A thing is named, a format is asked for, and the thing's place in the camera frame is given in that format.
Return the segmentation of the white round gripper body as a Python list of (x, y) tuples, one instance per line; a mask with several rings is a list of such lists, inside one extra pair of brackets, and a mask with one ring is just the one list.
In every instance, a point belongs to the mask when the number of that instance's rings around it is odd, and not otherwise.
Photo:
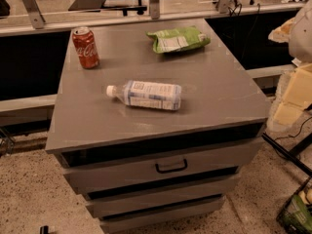
[(267, 121), (271, 132), (289, 129), (312, 104), (312, 64), (284, 73), (278, 83), (276, 98)]

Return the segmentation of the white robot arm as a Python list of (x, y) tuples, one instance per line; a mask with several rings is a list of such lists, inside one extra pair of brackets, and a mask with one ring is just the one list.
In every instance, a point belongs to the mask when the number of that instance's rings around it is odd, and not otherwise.
[(299, 61), (295, 70), (280, 77), (269, 112), (267, 129), (283, 132), (312, 105), (312, 1), (309, 0), (294, 18), (274, 29), (269, 39), (288, 41), (290, 55)]

